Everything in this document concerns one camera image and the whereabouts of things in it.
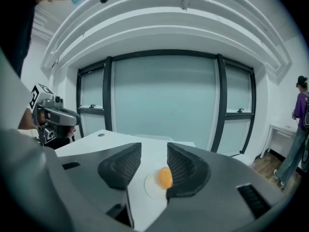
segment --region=white wall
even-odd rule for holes
[[[29,91],[36,83],[48,86],[50,70],[40,69],[40,64],[47,48],[48,42],[39,37],[31,38],[28,55],[25,58],[21,72],[21,81]]]
[[[264,147],[269,129],[269,79],[265,69],[255,78],[256,82],[256,111],[254,126],[250,141],[244,156],[249,164],[253,163]]]
[[[309,54],[308,47],[302,37],[298,35],[285,42],[291,54],[293,65],[285,73],[279,85],[269,82],[269,92],[271,94],[271,120],[270,122],[297,128],[297,123],[291,118],[291,113],[295,108],[297,95],[297,78],[300,75],[309,78]],[[286,157],[292,145],[292,138],[286,138],[278,133],[274,134],[270,148]]]

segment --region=jeans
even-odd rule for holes
[[[276,176],[284,185],[288,182],[302,159],[305,139],[306,132],[301,128],[298,128],[291,149],[281,167],[276,172]]]

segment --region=white desk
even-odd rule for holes
[[[129,143],[141,143],[141,164],[128,186],[131,213],[135,230],[145,231],[165,210],[167,200],[151,199],[144,188],[145,179],[154,169],[168,167],[167,142],[195,146],[194,143],[175,142],[124,135],[108,130],[97,131],[56,150],[59,157],[84,154],[118,147]]]
[[[264,148],[263,148],[263,151],[261,153],[260,158],[263,158],[266,150],[268,150],[268,152],[270,151],[269,147],[270,147],[270,143],[272,141],[272,137],[273,137],[275,131],[277,131],[282,136],[285,136],[285,137],[288,137],[288,138],[294,138],[296,130],[297,129],[294,128],[294,127],[292,128],[292,127],[285,126],[285,125],[270,124],[267,140],[266,140],[266,143],[264,145]]]

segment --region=gray surface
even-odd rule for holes
[[[16,131],[1,131],[0,139],[1,170],[6,185],[17,204],[41,225],[66,232],[132,231],[102,212],[104,207],[108,206],[110,196],[103,193],[99,197],[102,201],[100,207],[93,204],[93,200],[89,200],[89,190],[79,190],[72,183],[53,149],[45,147],[42,151],[34,140]],[[176,145],[205,159],[211,167],[212,175],[206,186],[195,196],[170,199],[166,210],[150,226],[148,232],[222,232],[246,225],[249,226],[247,231],[254,231],[257,226],[269,223],[284,208],[283,194],[243,163],[194,147]],[[106,157],[114,153],[115,150],[105,151]],[[79,157],[87,158],[87,155],[94,156],[93,153],[89,153]],[[95,165],[90,166],[85,173],[91,169],[95,169]],[[72,172],[69,175],[71,174],[77,180],[76,173]],[[86,181],[92,185],[97,181],[96,178],[86,180],[87,175],[81,175],[84,176],[80,178],[81,183]],[[246,183],[251,183],[271,206],[281,201],[281,204],[261,216],[255,223],[251,223],[254,217],[236,190],[238,185]]]
[[[0,128],[17,129],[31,99],[0,47]]]
[[[104,159],[131,145],[134,145],[134,143],[93,153],[60,157],[59,160],[61,164],[74,161],[80,164],[80,166],[66,170],[66,174],[89,202],[106,213],[115,204],[123,202],[126,197],[126,191],[108,187],[98,174],[98,166]]]
[[[237,190],[251,183],[270,206],[283,194],[240,161],[194,147],[175,144],[203,158],[211,167],[205,187],[190,198],[171,198],[166,210],[147,232],[233,231],[255,220]]]

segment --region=backpack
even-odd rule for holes
[[[307,92],[303,92],[306,97],[307,97],[307,102],[306,102],[306,113],[304,117],[304,127],[309,130],[309,94]]]

